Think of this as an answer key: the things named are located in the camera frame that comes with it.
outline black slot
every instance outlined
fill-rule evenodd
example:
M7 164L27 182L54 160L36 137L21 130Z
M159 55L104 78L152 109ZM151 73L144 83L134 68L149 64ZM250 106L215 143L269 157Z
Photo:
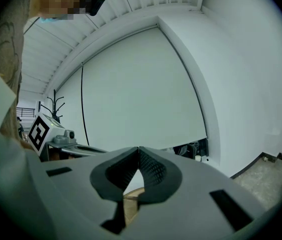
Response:
M46 174L51 177L51 176L55 176L55 175L59 175L59 174L64 174L67 172L71 172L72 170L69 167L62 167L62 168L58 168L58 169L54 169L54 170L47 170Z
M224 190L210 192L210 196L235 231L244 228L252 222L251 217Z

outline white wall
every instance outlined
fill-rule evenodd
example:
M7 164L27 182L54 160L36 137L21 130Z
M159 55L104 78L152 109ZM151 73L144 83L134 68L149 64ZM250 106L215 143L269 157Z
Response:
M71 102L66 100L60 110L61 124L85 138L80 77L78 70L57 97ZM130 36L89 60L83 69L82 93L86 131L93 147L164 149L206 137L187 72L157 28Z
M282 13L272 0L203 0L202 11L231 38L266 112L263 151L282 153Z
M206 15L189 12L159 17L172 43L187 49L200 69L202 75L189 65L190 60L185 61L204 115L208 114L205 119L211 160L218 163L221 172L232 176L264 150L267 116L251 71L231 39Z

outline black cable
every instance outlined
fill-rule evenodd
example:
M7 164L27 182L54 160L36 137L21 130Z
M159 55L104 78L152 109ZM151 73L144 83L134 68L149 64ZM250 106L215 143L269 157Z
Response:
M87 145L90 146L88 135L87 135L87 129L86 129L86 122L85 122L85 113L83 111L83 96L82 96L82 87L83 87L83 65L82 65L82 71L81 71L81 108L82 108L82 119L83 119L83 126L84 126L84 132L86 137Z
M25 35L27 32L28 32L28 30L38 21L38 19L40 19L40 17L37 17L37 19L35 20L35 21L33 21L33 23L29 26L29 28L24 32L24 34L23 35Z

